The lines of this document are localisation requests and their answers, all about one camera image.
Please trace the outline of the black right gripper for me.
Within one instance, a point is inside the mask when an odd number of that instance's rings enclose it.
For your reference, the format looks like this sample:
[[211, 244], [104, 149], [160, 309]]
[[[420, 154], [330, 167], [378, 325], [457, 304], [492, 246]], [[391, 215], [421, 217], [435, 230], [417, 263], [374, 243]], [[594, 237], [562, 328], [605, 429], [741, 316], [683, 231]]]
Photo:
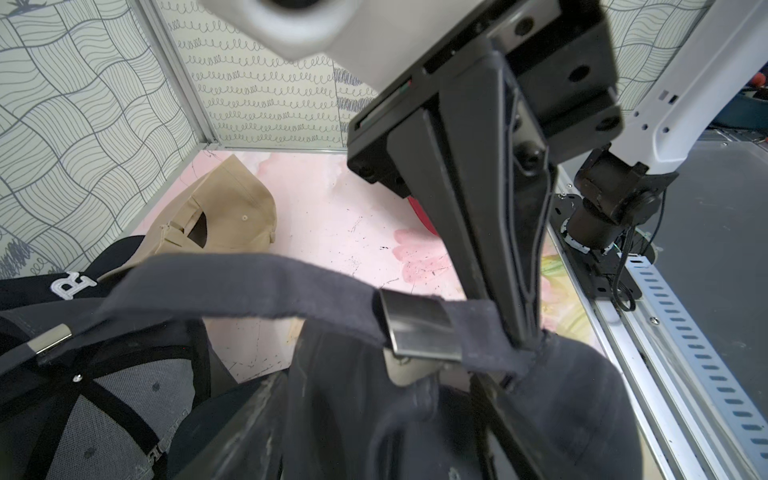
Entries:
[[484, 1], [350, 124], [349, 169], [421, 203], [515, 347], [540, 335], [553, 167], [620, 134], [616, 82], [598, 2]]

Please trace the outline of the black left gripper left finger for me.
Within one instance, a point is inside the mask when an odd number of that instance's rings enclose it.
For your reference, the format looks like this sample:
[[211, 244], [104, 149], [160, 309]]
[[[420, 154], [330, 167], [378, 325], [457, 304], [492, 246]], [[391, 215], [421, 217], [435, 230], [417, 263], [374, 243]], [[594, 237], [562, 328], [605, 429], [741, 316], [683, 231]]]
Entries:
[[278, 479], [288, 376], [277, 372], [198, 405], [170, 446], [172, 479]]

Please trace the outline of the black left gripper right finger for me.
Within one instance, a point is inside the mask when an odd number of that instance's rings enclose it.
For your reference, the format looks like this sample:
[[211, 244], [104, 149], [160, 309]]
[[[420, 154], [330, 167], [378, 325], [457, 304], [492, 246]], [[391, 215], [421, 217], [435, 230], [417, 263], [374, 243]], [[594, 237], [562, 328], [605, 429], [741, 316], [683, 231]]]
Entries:
[[569, 465], [487, 374], [470, 379], [476, 447], [484, 479], [574, 479]]

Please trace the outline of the navy baseball cap metal buckle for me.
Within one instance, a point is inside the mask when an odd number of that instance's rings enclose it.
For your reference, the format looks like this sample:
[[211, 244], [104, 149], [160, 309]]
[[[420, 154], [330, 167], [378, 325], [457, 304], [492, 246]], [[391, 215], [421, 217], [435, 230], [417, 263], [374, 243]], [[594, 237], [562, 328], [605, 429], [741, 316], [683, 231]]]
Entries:
[[593, 348], [548, 331], [513, 347], [496, 306], [377, 290], [263, 254], [165, 255], [140, 266], [43, 363], [170, 321], [298, 317], [278, 479], [484, 479], [470, 397], [489, 375], [576, 469], [639, 479], [623, 380]]

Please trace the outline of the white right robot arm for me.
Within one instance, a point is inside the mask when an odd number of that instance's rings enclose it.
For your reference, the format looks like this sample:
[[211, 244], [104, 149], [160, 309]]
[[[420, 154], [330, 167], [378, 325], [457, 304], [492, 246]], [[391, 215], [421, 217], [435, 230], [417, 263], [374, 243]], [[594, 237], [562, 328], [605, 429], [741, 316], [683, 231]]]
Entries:
[[528, 346], [557, 165], [587, 155], [569, 234], [606, 247], [766, 59], [763, 1], [481, 1], [352, 120], [348, 165], [421, 203], [465, 293]]

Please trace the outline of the dark red baseball cap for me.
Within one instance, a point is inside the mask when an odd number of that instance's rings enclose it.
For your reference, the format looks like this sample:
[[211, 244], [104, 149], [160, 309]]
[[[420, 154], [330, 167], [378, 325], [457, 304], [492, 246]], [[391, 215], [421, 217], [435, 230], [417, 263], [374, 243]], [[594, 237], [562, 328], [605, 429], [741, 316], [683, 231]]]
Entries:
[[417, 218], [421, 222], [421, 224], [434, 236], [439, 237], [439, 233], [435, 226], [433, 225], [431, 219], [429, 218], [428, 214], [422, 207], [421, 203], [414, 198], [413, 196], [409, 196], [407, 198], [409, 205], [411, 206], [412, 210], [416, 214]]

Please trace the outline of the beige baseball cap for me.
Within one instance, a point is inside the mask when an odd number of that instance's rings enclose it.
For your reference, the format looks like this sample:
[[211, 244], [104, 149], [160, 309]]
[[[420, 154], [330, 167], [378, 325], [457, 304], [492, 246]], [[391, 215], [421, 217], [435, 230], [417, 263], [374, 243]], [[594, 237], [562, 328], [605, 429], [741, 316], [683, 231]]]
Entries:
[[275, 241], [277, 209], [267, 187], [237, 156], [192, 183], [158, 214], [136, 252], [105, 281], [170, 253], [263, 253]]

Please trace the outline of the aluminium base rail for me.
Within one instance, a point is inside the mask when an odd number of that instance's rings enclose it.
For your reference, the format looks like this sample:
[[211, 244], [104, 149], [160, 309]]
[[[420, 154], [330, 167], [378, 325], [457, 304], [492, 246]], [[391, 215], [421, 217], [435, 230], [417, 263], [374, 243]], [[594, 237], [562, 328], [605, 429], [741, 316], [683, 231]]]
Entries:
[[764, 479], [767, 421], [655, 266], [627, 265], [633, 312], [591, 299], [563, 260], [600, 347], [619, 369], [640, 430], [647, 479]]

